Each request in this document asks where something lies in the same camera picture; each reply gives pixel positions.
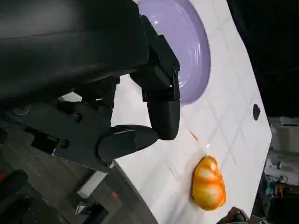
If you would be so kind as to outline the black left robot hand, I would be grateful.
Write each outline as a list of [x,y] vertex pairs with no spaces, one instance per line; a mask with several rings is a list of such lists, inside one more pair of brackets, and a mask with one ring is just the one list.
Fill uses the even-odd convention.
[[[131,0],[3,0],[0,140],[18,128],[37,149],[108,173],[113,160],[176,138],[179,70]],[[125,74],[142,89],[150,126],[111,125]]]

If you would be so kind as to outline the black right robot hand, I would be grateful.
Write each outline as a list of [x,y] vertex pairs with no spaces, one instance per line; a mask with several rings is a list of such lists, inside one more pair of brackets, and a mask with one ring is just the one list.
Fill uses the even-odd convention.
[[255,215],[248,217],[243,210],[232,207],[227,215],[218,221],[217,224],[268,224],[268,222]]

